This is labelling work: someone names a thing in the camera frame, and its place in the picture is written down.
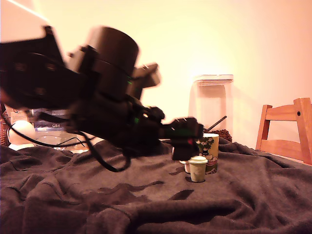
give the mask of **cup lid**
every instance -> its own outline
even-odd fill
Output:
[[[203,137],[218,137],[219,134],[216,133],[204,133]]]
[[[188,162],[192,164],[205,164],[208,162],[208,160],[203,156],[194,156],[191,157],[191,159],[188,160]]]

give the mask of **chair backrest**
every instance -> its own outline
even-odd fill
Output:
[[[271,120],[296,121],[300,143],[289,140],[268,140]],[[256,149],[295,158],[312,165],[312,104],[310,98],[298,98],[293,105],[272,108],[264,105]]]

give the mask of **black straw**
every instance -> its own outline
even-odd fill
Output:
[[[213,126],[211,126],[210,128],[207,129],[207,132],[210,131],[212,128],[214,128],[215,126],[217,126],[219,123],[221,123],[223,120],[225,120],[227,118],[227,116],[223,117],[222,119],[220,119],[217,123],[215,123]]]

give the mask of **cup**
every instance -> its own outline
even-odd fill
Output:
[[[203,138],[197,141],[199,151],[207,150],[208,154],[203,155],[207,160],[206,172],[214,174],[218,170],[219,134],[204,133]]]
[[[181,164],[184,164],[184,170],[186,173],[191,173],[190,164],[188,161],[180,161]]]
[[[191,180],[193,182],[204,182],[206,163],[208,160],[203,156],[194,156],[188,160],[190,164]]]

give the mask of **cable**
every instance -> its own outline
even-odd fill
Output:
[[[115,168],[102,159],[101,155],[99,155],[99,153],[95,150],[94,146],[90,142],[90,139],[87,137],[85,133],[79,131],[78,134],[82,135],[85,138],[88,148],[91,152],[91,156],[94,157],[107,170],[111,172],[122,172],[130,167],[131,165],[130,151],[128,151],[127,149],[123,149],[123,155],[126,157],[125,165],[123,165],[123,167],[121,168]]]
[[[19,135],[20,137],[32,142],[32,143],[35,143],[37,145],[42,145],[42,146],[46,146],[46,147],[52,147],[52,148],[55,148],[55,147],[68,147],[68,146],[74,146],[74,145],[79,145],[81,143],[72,143],[72,144],[65,144],[65,145],[53,145],[53,144],[47,144],[47,143],[44,143],[44,142],[40,142],[40,141],[37,141],[37,140],[34,140],[26,135],[24,135],[23,133],[20,133],[19,131],[15,130],[12,125],[5,119],[5,117],[3,116],[3,113],[0,112],[0,116],[1,118],[3,119],[3,121],[9,126],[10,129],[12,129],[17,135]]]

